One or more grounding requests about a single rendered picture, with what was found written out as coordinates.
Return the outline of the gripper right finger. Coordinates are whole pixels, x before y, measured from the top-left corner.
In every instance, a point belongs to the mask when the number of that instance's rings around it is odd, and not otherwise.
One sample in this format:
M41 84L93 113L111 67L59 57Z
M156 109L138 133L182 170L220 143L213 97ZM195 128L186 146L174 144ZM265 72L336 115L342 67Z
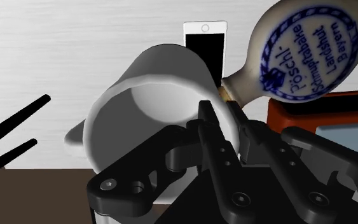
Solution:
M358 224L358 152L299 127L280 134L227 106L249 144L249 165L272 169L298 217L307 224Z

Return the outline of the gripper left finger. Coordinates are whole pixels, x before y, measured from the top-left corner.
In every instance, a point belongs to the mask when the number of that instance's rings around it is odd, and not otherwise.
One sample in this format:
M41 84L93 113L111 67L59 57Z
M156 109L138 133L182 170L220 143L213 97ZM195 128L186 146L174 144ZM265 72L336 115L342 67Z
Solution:
M139 220L190 167L198 174L154 224L256 224L252 190L221 132L210 101L186 127L168 125L93 177L90 207L117 220Z

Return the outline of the white mug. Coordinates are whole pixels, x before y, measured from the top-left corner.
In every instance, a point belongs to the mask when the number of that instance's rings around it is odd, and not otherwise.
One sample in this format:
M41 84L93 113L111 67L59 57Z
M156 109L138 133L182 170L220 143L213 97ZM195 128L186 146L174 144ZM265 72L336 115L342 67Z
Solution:
M65 148L99 173L165 126L196 119L201 100L211 102L225 139L238 150L237 126L205 62L181 45L152 46L65 135Z

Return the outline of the red box with blue panel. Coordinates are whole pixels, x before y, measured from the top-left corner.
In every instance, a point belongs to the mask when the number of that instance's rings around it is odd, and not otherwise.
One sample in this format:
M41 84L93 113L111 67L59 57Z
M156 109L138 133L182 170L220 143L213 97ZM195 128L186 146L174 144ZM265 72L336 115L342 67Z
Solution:
M278 133L297 126L358 151L358 91L334 92L300 104L270 99L266 122Z

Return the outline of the cream flask with blue print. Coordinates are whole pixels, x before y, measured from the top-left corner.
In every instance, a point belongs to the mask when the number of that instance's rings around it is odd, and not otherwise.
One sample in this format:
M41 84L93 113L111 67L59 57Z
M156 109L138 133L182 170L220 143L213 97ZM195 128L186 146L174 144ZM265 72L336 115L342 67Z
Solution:
M279 0L259 19L244 66L222 79L225 101L244 107L261 96L316 100L358 64L358 0Z

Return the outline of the black pronged thing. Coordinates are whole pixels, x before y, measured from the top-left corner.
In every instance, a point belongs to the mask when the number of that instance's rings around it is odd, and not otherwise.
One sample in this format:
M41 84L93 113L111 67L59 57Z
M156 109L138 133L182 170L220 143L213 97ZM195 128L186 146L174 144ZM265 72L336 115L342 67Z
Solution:
M30 103L20 111L16 112L14 115L5 119L0 123L0 140L9 134L12 130L17 128L21 123L26 121L30 116L35 112L40 110L48 102L51 101L51 97L48 94L42 95L40 98L36 99L34 102ZM37 145L38 141L34 138L22 143L21 145L13 148L12 150L6 152L0 156L0 169L5 165L9 164L11 161L31 149L33 146Z

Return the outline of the white smartphone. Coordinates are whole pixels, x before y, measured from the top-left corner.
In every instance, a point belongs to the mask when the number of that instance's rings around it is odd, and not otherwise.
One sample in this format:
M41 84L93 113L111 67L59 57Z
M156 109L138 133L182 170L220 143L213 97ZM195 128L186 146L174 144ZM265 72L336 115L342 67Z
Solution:
M184 46L206 63L217 88L224 75L227 30L225 20L183 23Z

